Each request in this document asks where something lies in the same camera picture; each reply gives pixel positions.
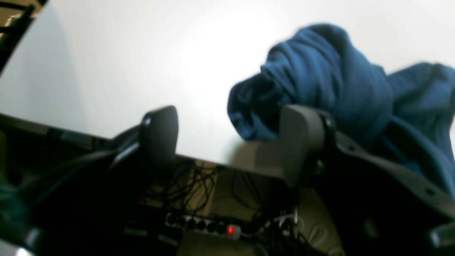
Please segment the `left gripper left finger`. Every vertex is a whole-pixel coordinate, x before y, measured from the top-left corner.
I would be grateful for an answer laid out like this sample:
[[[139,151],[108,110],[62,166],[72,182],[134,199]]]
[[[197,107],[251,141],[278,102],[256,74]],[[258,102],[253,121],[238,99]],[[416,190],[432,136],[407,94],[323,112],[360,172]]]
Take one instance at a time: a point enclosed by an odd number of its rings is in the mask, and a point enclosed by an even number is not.
[[[139,156],[140,164],[150,168],[156,178],[171,178],[177,158],[178,131],[178,113],[174,106],[147,112],[138,125],[108,142],[107,148],[118,152],[112,167]]]

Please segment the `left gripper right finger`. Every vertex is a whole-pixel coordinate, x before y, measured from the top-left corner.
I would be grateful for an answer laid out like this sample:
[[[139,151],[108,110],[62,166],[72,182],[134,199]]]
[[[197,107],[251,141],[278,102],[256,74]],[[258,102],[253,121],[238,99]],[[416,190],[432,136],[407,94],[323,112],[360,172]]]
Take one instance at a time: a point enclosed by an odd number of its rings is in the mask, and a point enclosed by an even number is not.
[[[280,111],[280,156],[289,187],[313,185],[335,225],[434,228],[454,222],[454,199],[409,167],[371,154],[326,112]]]

